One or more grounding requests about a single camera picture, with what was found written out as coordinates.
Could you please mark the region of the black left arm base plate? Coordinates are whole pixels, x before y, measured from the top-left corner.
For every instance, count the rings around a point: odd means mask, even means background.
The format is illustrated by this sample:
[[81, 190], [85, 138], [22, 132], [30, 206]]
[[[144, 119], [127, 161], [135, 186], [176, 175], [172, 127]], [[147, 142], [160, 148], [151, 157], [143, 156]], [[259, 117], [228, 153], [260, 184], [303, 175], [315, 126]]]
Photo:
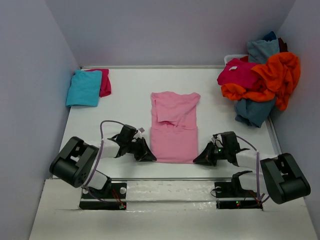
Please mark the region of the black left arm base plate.
[[82, 189], [81, 210], [125, 211], [127, 209], [127, 182], [112, 181], [105, 190], [92, 187]]

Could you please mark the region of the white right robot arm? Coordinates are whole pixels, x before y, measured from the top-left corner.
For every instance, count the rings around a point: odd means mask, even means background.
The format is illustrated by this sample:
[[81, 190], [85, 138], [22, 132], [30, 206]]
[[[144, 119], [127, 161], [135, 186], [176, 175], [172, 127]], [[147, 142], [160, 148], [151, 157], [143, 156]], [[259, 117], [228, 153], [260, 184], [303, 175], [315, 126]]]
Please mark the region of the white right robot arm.
[[251, 194], [262, 206], [268, 199], [280, 205], [311, 194], [307, 178], [290, 153], [264, 157], [251, 143], [241, 148], [240, 139], [233, 131], [217, 133], [193, 160], [203, 166], [216, 166], [218, 161], [226, 160], [245, 169], [232, 175], [229, 187], [215, 186], [216, 198], [222, 194], [233, 198]]

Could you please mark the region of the light pink t-shirt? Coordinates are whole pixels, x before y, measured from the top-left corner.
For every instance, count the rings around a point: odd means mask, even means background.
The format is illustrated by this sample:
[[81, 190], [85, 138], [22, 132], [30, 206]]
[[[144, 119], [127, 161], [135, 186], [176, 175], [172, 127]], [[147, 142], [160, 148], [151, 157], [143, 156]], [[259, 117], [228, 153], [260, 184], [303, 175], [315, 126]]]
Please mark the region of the light pink t-shirt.
[[151, 151], [159, 163], [192, 164], [198, 156], [198, 93], [151, 94]]

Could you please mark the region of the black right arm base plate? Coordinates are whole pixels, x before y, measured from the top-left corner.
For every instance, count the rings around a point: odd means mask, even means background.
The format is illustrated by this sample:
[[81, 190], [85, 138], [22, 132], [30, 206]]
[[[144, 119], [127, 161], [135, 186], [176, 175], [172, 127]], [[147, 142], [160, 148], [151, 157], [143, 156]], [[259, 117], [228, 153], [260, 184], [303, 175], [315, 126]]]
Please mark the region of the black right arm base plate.
[[230, 181], [216, 181], [210, 194], [216, 198], [218, 210], [263, 209], [252, 190], [237, 190]]

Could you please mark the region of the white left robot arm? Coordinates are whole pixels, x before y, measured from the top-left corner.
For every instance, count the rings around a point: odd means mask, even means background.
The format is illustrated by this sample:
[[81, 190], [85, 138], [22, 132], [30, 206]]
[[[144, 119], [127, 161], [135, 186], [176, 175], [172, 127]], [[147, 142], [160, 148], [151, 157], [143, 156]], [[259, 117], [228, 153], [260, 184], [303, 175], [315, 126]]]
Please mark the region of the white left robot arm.
[[[122, 126], [119, 133], [104, 137], [103, 124], [114, 123]], [[151, 152], [142, 137], [143, 128], [135, 128], [115, 120], [100, 123], [100, 142], [98, 145], [86, 143], [77, 136], [71, 137], [60, 150], [49, 167], [49, 172], [73, 186], [82, 188], [93, 198], [100, 200], [112, 192], [112, 179], [97, 170], [102, 158], [120, 158], [133, 155], [137, 162], [155, 162], [157, 158]]]

